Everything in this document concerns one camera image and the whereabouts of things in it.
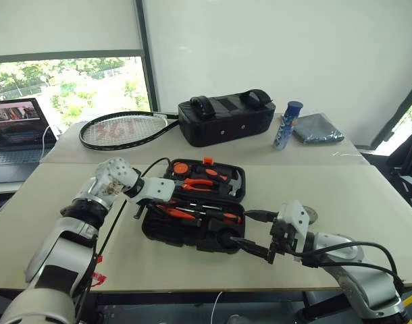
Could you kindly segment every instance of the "blue bottle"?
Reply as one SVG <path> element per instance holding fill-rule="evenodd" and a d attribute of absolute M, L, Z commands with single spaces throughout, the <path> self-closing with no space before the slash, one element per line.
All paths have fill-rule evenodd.
<path fill-rule="evenodd" d="M 289 101 L 287 103 L 287 110 L 281 121 L 281 125 L 278 128 L 276 137 L 272 146 L 282 151 L 287 145 L 288 140 L 292 136 L 294 125 L 296 124 L 303 104 L 298 101 Z"/>

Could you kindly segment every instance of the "hammer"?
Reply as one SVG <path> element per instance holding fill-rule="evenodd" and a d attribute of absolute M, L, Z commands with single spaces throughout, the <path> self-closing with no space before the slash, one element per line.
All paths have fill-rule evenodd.
<path fill-rule="evenodd" d="M 242 177 L 240 176 L 240 173 L 238 170 L 236 170 L 236 179 L 231 179 L 228 184 L 232 186 L 231 191 L 228 194 L 231 194 L 232 196 L 236 196 L 236 191 L 240 189 L 242 186 Z"/>

